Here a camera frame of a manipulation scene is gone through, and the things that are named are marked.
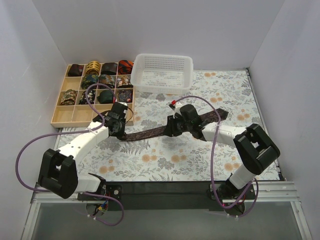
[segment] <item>wooden compartment tray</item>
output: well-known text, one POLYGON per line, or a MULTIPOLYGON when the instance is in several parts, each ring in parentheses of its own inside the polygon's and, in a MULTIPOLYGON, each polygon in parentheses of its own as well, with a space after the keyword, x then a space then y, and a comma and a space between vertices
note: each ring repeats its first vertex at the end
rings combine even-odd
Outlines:
MULTIPOLYGON (((80 105, 79 100, 83 92, 86 90, 81 88, 81 82, 83 81, 83 78, 85 76, 87 64, 79 64, 83 65, 83 72, 82 76, 68 76, 68 71, 72 64, 68 65, 65 74, 63 83, 60 89, 59 96, 56 100, 54 113, 51 119, 51 125, 55 128, 68 128, 68 127, 87 127, 89 123, 92 121, 94 117, 97 116, 97 114, 90 108, 89 105, 80 105), (60 105, 61 97, 63 94, 69 90, 75 90, 77 91, 76 95, 76 101, 75 105, 60 105)), ((115 83, 115 89, 113 89, 115 96, 118 101, 118 91, 119 90, 125 90, 130 89, 133 91, 132 95, 132 103, 128 103, 128 107, 132 109, 133 112, 135 112, 135 88, 117 88, 117 78, 123 75, 117 74, 114 75, 116 78, 115 83)), ((100 92, 105 89, 99 89, 98 87, 94 88, 95 90, 95 100, 94 100, 94 108, 96 108, 100 113, 110 110, 112 108, 113 104, 100 104, 97 100, 97 97, 99 96, 100 92)), ((128 110, 126 119, 128 121, 127 125, 133 125, 134 124, 134 118, 132 117, 132 112, 128 110)))

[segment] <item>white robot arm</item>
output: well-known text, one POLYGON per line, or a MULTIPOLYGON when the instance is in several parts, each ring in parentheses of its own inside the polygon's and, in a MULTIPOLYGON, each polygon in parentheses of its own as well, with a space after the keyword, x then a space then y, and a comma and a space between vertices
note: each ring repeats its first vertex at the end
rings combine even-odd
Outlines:
MULTIPOLYGON (((167 136, 178 136, 186 130, 193 137, 202 141, 212 142, 216 133, 217 123, 206 123, 201 120, 191 104, 182 106, 180 103, 169 105, 174 111, 171 132, 167 136)), ((260 175, 279 156, 280 151, 270 137, 258 124, 248 127, 220 125, 217 142, 237 148, 242 165, 218 188, 223 196, 237 196, 247 183, 260 175)))
MULTIPOLYGON (((109 136, 124 135, 127 110, 126 103, 115 102, 110 111, 101 113, 105 118, 104 126, 77 136, 58 150, 48 149, 42 158, 39 185, 64 199, 73 193, 101 192, 99 188, 104 179, 92 173, 78 175, 77 168, 81 160, 102 140, 109 136)), ((97 116, 87 129, 94 129, 101 123, 102 119, 97 116)))

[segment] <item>mesh basket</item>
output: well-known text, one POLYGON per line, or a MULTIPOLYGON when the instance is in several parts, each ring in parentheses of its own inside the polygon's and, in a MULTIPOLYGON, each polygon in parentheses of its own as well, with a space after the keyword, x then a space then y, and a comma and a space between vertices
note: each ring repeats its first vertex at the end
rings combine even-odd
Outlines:
POLYGON ((139 92, 183 95, 192 86, 194 65, 191 57, 139 54, 131 83, 139 92))

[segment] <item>white wall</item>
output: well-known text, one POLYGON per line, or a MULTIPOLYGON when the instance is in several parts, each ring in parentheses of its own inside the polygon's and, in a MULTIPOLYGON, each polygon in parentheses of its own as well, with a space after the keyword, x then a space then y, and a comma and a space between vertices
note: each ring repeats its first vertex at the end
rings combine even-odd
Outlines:
POLYGON ((320 1, 286 0, 250 67, 284 176, 293 180, 314 239, 320 216, 320 1))
MULTIPOLYGON (((31 0, 0 0, 0 239, 20 239, 32 192, 15 175, 19 150, 55 131, 50 125, 66 63, 31 0)), ((22 156, 21 176, 34 186, 42 155, 55 139, 42 139, 22 156)))
POLYGON ((249 67, 284 0, 33 0, 68 63, 187 55, 195 69, 249 67))

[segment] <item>purple cable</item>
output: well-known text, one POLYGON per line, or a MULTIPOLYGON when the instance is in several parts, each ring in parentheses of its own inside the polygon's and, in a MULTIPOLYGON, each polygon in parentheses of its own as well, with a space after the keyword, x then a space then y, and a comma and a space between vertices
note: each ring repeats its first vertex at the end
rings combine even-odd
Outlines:
POLYGON ((214 179, 214 155, 215 155, 215 146, 216 146, 216 142, 217 142, 217 137, 218 137, 218 131, 219 131, 219 125, 221 122, 221 117, 218 113, 218 111, 215 109, 215 107, 208 102, 207 100, 205 100, 203 97, 200 96, 194 96, 194 95, 189 95, 189 96, 183 96, 181 98, 179 98, 178 100, 176 100, 176 102, 179 102, 183 99, 187 99, 187 98, 196 98, 196 99, 201 99, 203 101, 205 101, 215 112, 215 114, 218 116, 218 122, 216 125, 216 129, 215 129, 215 133, 214 133, 214 138, 213 138, 213 143, 212 143, 212 149, 211 149, 211 158, 210 158, 210 177, 211 177, 211 184, 212 184, 212 190, 213 190, 213 195, 216 199, 216 201, 218 202, 218 204, 223 208, 223 209, 231 209, 232 207, 234 207, 241 199, 242 197, 246 194, 246 192, 248 191, 248 189, 250 188, 250 185, 252 183, 252 181, 248 182, 248 184, 246 185, 246 187, 244 188, 243 192, 240 194, 240 196, 234 201, 234 203, 232 203, 229 206, 224 206, 221 202, 220 199, 218 197, 217 194, 217 189, 215 186, 215 179, 214 179))
MULTIPOLYGON (((87 130, 81 130, 81 131, 71 131, 71 132, 57 132, 57 133, 48 133, 48 134, 44 134, 44 135, 41 135, 41 136, 38 136, 34 139, 32 139, 31 141, 29 141, 26 145, 23 146, 23 148, 20 150, 20 152, 18 153, 18 156, 16 157, 16 160, 15 160, 15 175, 16 175, 16 178, 18 179, 19 183, 21 183, 22 186, 24 186, 25 188, 29 189, 29 190, 32 190, 34 192, 49 192, 48 190, 45 190, 45 189, 37 189, 35 187, 31 187, 29 185, 27 185, 20 177, 20 174, 19 174, 19 161, 20 161, 20 157, 22 155, 22 153, 24 152, 24 150, 26 150, 26 148, 34 143, 35 141, 39 140, 39 139, 43 139, 43 138, 46 138, 46 137, 51 137, 51 136, 59 136, 59 135, 68 135, 68 134, 85 134, 85 133, 89 133, 91 131, 95 131, 95 130, 98 130, 99 128, 101 128, 102 126, 105 125, 105 118, 104 116, 98 112, 98 110, 96 110, 94 108, 94 106, 92 106, 92 104, 89 102, 89 98, 88 98, 88 93, 89 93, 89 90, 92 89, 93 87, 95 86, 102 86, 102 87, 105 87, 107 89, 109 89, 112 94, 113 94, 113 97, 114 99, 116 99, 116 95, 114 93, 114 91, 108 87, 107 85, 105 84, 102 84, 102 83, 95 83, 95 84, 92 84, 90 87, 88 87, 88 89, 85 91, 85 99, 86 99, 86 102, 88 103, 88 105, 90 106, 90 108, 95 112, 97 113, 101 118, 102 118, 102 123, 97 126, 97 127, 94 127, 92 129, 87 129, 87 130)), ((124 206, 121 204, 121 202, 119 202, 117 199, 113 198, 113 197, 110 197, 110 196, 104 196, 104 195, 97 195, 97 194, 92 194, 92 193, 89 193, 89 192, 84 192, 83 194, 85 195, 88 195, 88 196, 93 196, 93 197, 100 197, 100 198, 106 198, 106 199, 109 199, 109 200, 112 200, 112 201, 115 201, 117 204, 119 204, 120 208, 121 208, 121 211, 122 211, 122 216, 120 218, 120 220, 116 223, 108 223, 104 220, 101 220, 99 218, 96 218, 98 221, 108 225, 108 226, 116 226, 118 225, 122 219, 124 218, 125 216, 125 210, 124 210, 124 206)))

